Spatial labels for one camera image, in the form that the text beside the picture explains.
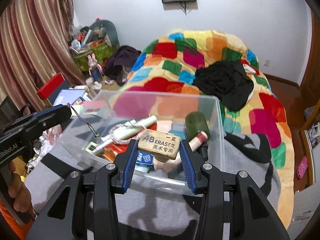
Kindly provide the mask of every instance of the green storage bin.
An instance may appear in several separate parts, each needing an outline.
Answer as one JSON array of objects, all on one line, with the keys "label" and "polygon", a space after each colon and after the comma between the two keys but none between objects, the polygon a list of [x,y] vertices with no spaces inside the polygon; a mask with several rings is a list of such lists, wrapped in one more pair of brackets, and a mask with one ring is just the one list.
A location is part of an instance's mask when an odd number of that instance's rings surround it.
[{"label": "green storage bin", "polygon": [[116,49],[108,46],[105,42],[102,44],[99,44],[98,46],[94,47],[93,49],[90,49],[86,52],[83,52],[78,55],[72,56],[82,73],[89,77],[89,66],[88,66],[88,55],[91,55],[92,53],[95,54],[96,59],[98,63],[102,66],[105,59],[111,57],[111,55],[115,52]]}]

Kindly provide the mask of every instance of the metal screw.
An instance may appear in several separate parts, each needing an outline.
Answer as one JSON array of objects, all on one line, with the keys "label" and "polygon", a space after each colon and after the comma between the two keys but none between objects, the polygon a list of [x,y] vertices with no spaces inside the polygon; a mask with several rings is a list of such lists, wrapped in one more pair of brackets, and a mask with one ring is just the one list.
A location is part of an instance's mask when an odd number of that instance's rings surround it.
[{"label": "metal screw", "polygon": [[73,171],[73,172],[71,172],[71,174],[70,174],[70,176],[72,177],[72,178],[76,178],[76,177],[78,177],[79,176],[79,171]]},{"label": "metal screw", "polygon": [[211,170],[212,169],[212,165],[210,163],[205,163],[202,165],[202,167],[205,169],[205,170]]},{"label": "metal screw", "polygon": [[107,168],[108,170],[113,170],[115,167],[116,167],[116,165],[114,165],[113,163],[109,163],[109,164],[107,164],[107,166],[106,166],[106,168]]},{"label": "metal screw", "polygon": [[239,176],[240,176],[241,178],[246,178],[246,177],[248,177],[248,173],[246,173],[245,171],[240,171],[240,172],[239,172]]}]

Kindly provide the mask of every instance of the plastic storage box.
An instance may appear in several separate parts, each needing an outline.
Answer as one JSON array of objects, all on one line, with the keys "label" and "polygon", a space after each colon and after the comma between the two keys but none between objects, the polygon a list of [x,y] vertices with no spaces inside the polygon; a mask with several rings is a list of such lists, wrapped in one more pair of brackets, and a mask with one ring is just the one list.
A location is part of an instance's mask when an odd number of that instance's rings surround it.
[{"label": "plastic storage box", "polygon": [[[208,162],[221,169],[224,162],[223,129],[220,105],[216,97],[176,93],[141,91],[101,91],[80,116],[96,130],[99,136],[108,134],[111,127],[135,119],[155,115],[157,120],[171,120],[172,130],[185,133],[185,117],[194,111],[204,114],[210,130]],[[88,126],[75,118],[63,132],[60,143],[78,161],[100,168],[109,163],[85,149],[91,141],[97,141]],[[168,178],[164,170],[144,173],[134,171],[132,183],[160,189],[170,193],[193,195],[185,182],[184,173],[175,179]]]}]

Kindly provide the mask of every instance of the colorful blanket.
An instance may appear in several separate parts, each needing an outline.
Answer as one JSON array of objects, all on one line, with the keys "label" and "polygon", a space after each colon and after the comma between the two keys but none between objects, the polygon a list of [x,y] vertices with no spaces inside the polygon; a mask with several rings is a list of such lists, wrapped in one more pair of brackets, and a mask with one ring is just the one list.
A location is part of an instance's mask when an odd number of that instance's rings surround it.
[{"label": "colorful blanket", "polygon": [[220,105],[223,128],[230,133],[263,133],[270,143],[281,181],[278,215],[288,228],[293,211],[294,152],[284,107],[259,71],[255,54],[236,36],[217,31],[182,31],[152,42],[137,59],[121,90],[201,94],[195,71],[219,60],[241,60],[255,68],[252,99],[240,111]]}]

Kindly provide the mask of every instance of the pink slipper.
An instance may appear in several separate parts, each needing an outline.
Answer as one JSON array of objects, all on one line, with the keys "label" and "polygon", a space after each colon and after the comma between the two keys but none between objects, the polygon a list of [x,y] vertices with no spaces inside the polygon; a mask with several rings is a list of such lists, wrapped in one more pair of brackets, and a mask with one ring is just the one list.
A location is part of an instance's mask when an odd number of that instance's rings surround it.
[{"label": "pink slipper", "polygon": [[298,166],[298,169],[297,169],[298,179],[303,178],[304,174],[306,173],[307,168],[308,168],[308,160],[307,160],[307,157],[304,156]]}]

